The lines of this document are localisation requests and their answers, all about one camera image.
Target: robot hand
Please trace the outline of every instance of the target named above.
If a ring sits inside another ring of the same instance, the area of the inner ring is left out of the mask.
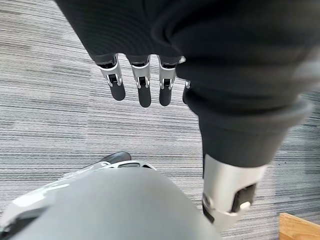
[[[175,71],[198,115],[203,211],[219,231],[253,202],[288,129],[311,111],[300,93],[320,79],[319,2],[312,0],[56,0],[116,100],[125,97],[118,53],[148,107],[149,56],[159,56],[160,102]],[[181,56],[186,61],[178,64]]]

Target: wooden object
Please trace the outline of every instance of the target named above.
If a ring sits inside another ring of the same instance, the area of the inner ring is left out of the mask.
[[[279,240],[320,240],[320,225],[280,213]]]

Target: gray carpet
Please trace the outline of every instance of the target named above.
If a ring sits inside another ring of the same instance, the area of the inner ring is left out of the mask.
[[[54,2],[0,0],[0,213],[17,196],[117,151],[153,164],[200,206],[201,136],[182,102],[184,82],[162,107],[153,56],[145,109],[122,55],[120,63],[126,98],[117,102]],[[281,212],[320,224],[320,92],[307,98],[313,115],[290,131],[254,206],[225,239],[275,240]]]

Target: silver metal part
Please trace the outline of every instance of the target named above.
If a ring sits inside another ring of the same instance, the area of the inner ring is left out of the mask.
[[[87,175],[92,174],[93,172],[100,169],[117,169],[130,165],[156,170],[152,165],[144,161],[129,160],[117,162],[114,164],[110,164],[107,161],[100,161],[78,171],[66,173],[57,181],[47,184],[13,200],[11,204],[6,208],[2,215],[2,218],[0,219],[0,232],[1,229],[4,229],[8,225],[10,225],[19,214],[26,211],[46,208],[54,204],[59,191],[62,191],[69,187],[72,182],[84,178]]]
[[[187,89],[190,88],[190,84],[191,84],[191,82],[190,82],[189,80],[185,80],[185,87],[186,87]]]
[[[135,66],[131,65],[133,77],[136,82],[138,89],[141,88],[142,78],[145,78],[145,87],[149,88],[150,86],[150,56],[147,59],[147,63],[144,66]]]
[[[152,169],[108,165],[59,189],[55,201],[10,239],[221,240],[192,201]]]
[[[176,79],[176,68],[165,68],[162,66],[160,57],[158,56],[159,59],[159,83],[160,83],[160,88],[165,89],[165,79],[170,79],[170,84],[169,84],[169,90],[172,89],[175,79]]]
[[[118,60],[118,54],[116,54],[114,57],[115,65],[112,68],[102,68],[98,66],[110,87],[113,86],[113,80],[111,79],[113,75],[115,75],[117,85],[120,86],[122,84],[122,73]]]
[[[213,225],[218,231],[228,229],[249,209],[253,199],[243,202],[237,212],[232,212],[236,193],[259,183],[266,167],[232,166],[205,155],[202,202],[214,218]]]

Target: black fabric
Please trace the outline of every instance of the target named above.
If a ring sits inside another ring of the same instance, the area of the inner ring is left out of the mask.
[[[97,64],[115,53],[185,56],[183,101],[199,116],[203,153],[218,161],[268,163],[310,111],[297,99],[320,79],[319,1],[56,2]]]

